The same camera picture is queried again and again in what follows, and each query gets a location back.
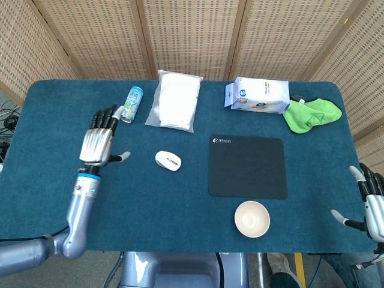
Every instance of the wireless mouse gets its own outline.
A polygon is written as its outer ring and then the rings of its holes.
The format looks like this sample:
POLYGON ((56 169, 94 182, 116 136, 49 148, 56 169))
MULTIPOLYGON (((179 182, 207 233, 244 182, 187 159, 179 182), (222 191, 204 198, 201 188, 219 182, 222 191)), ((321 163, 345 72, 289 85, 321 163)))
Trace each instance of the wireless mouse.
POLYGON ((181 159, 175 154, 167 151, 157 152, 155 161, 159 166, 171 171, 176 171, 181 166, 181 159))

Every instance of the shoe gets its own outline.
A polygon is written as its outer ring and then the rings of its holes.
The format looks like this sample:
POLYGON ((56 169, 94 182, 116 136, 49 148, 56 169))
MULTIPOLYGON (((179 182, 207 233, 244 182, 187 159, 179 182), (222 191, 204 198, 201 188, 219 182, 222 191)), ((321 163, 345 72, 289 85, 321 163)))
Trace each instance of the shoe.
POLYGON ((279 272, 287 273, 297 282, 299 287, 302 288, 300 280, 289 268, 288 259, 283 253, 267 253, 266 257, 268 259, 273 274, 279 272))

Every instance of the white bag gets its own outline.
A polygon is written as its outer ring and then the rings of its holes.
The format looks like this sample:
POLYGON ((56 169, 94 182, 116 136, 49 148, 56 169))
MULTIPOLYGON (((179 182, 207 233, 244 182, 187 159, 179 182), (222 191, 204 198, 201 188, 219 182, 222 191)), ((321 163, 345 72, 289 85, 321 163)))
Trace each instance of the white bag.
POLYGON ((203 77, 159 70, 160 81, 145 125, 193 133, 193 120, 203 77))

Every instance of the blue table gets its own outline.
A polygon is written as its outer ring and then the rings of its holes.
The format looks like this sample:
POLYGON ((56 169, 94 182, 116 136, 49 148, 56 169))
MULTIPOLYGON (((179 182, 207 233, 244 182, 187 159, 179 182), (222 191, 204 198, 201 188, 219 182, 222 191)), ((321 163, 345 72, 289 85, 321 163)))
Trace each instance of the blue table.
POLYGON ((225 109, 228 82, 202 82, 194 134, 145 126, 157 81, 45 80, 31 86, 0 177, 0 238, 38 236, 66 225, 79 153, 92 115, 124 103, 132 86, 144 97, 132 124, 120 123, 89 225, 90 250, 370 251, 364 233, 337 223, 331 209, 361 220, 359 192, 348 167, 358 159, 341 94, 328 82, 290 82, 291 95, 329 99, 343 116, 309 133, 290 132, 281 115, 225 109), (257 239, 240 234, 236 207, 248 199, 208 194, 212 134, 277 137, 284 142, 288 198, 256 199, 271 226, 257 239), (176 173, 155 164, 160 150, 179 155, 176 173))

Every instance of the beige room divider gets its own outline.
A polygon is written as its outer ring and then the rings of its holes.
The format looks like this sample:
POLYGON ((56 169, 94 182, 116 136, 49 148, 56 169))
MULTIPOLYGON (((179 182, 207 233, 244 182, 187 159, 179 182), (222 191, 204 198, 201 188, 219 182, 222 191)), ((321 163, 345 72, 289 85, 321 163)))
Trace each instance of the beige room divider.
POLYGON ((332 81, 342 91, 361 160, 384 173, 382 0, 0 0, 0 6, 0 89, 20 105, 38 79, 156 79, 159 68, 212 80, 332 81))

